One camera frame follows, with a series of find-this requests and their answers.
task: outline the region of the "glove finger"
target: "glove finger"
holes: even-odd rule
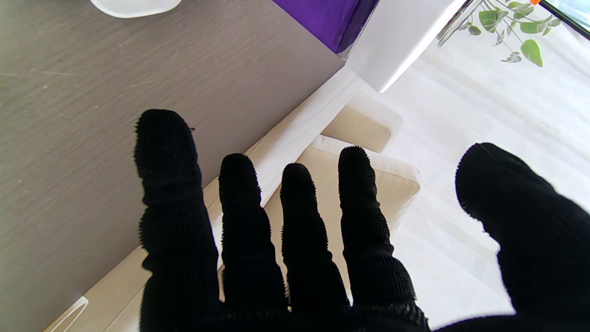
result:
[[[348,306],[338,267],[328,251],[326,226],[317,211],[316,188],[307,168],[283,171],[283,260],[293,311],[318,313]]]
[[[147,205],[139,223],[148,252],[143,267],[152,271],[141,330],[183,330],[192,326],[196,312],[204,315],[219,306],[217,249],[195,144],[183,119],[169,110],[145,111],[136,132],[135,163]]]
[[[389,227],[377,201],[375,171],[360,147],[342,150],[338,162],[342,240],[354,305],[415,300],[403,264],[392,257]]]
[[[270,222],[260,206],[256,171],[248,157],[231,154],[219,173],[223,209],[223,289],[230,307],[287,309],[283,274],[270,240]]]
[[[498,263],[516,312],[584,321],[590,308],[590,215],[491,143],[469,148],[455,187],[461,207],[500,244]]]

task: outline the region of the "wood grain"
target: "wood grain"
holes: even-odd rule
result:
[[[137,246],[143,110],[196,128],[208,183],[343,64],[270,0],[0,0],[0,41],[2,331],[42,330]]]

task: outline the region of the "purple fabric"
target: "purple fabric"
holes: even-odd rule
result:
[[[273,0],[334,53],[358,37],[378,0]]]

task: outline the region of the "green leaf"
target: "green leaf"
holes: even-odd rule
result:
[[[508,7],[514,10],[514,19],[521,19],[535,10],[531,3],[521,4],[520,2],[511,2],[508,4]]]
[[[480,35],[481,30],[478,27],[476,27],[475,25],[472,25],[469,27],[469,34],[470,35]]]
[[[506,60],[500,60],[500,61],[508,62],[508,63],[521,62],[522,58],[519,55],[520,55],[520,53],[518,53],[518,52],[512,52],[511,55]]]
[[[551,28],[555,28],[557,27],[559,24],[561,24],[561,20],[559,19],[554,19],[553,21],[549,22],[549,26]]]
[[[510,23],[510,28],[508,28],[508,33],[507,33],[508,36],[510,36],[510,34],[512,33],[512,30],[514,30],[515,26],[516,26],[516,22],[512,21],[512,23]]]
[[[480,22],[484,29],[488,32],[496,32],[496,27],[504,17],[508,15],[507,11],[480,11]]]
[[[551,20],[551,17],[538,22],[521,22],[520,30],[525,34],[538,34],[545,31],[549,25],[549,20]]]
[[[504,41],[504,30],[502,30],[502,33],[498,35],[498,39],[496,40],[496,43],[493,44],[492,46],[498,46],[502,43],[502,41]]]
[[[460,26],[458,30],[459,31],[465,30],[465,29],[469,28],[470,26],[472,26],[471,22],[467,22],[467,23],[463,24],[462,26]]]
[[[522,54],[529,59],[530,62],[536,64],[539,67],[543,67],[543,59],[541,58],[541,50],[537,45],[537,42],[529,39],[525,40],[525,42],[520,47]]]

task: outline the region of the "hand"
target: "hand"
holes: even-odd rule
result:
[[[223,160],[222,303],[218,253],[191,130],[174,112],[146,111],[137,123],[135,160],[147,205],[140,222],[142,245],[149,253],[143,266],[152,272],[141,331],[428,330],[411,279],[392,257],[389,229],[376,200],[375,172],[362,148],[344,149],[339,161],[352,307],[327,249],[315,187],[303,165],[286,166],[280,193],[286,295],[254,167],[241,154]]]
[[[191,130],[174,112],[146,111],[137,124],[135,159],[147,205],[140,222],[149,253],[143,266],[152,272],[141,331],[428,330],[411,279],[391,256],[375,173],[363,149],[344,149],[338,166],[353,306],[327,250],[314,185],[303,165],[290,164],[283,172],[286,295],[254,167],[241,154],[223,160],[222,303]],[[589,331],[588,213],[490,143],[465,153],[455,184],[461,207],[500,243],[499,265],[516,314],[474,318],[440,331]]]

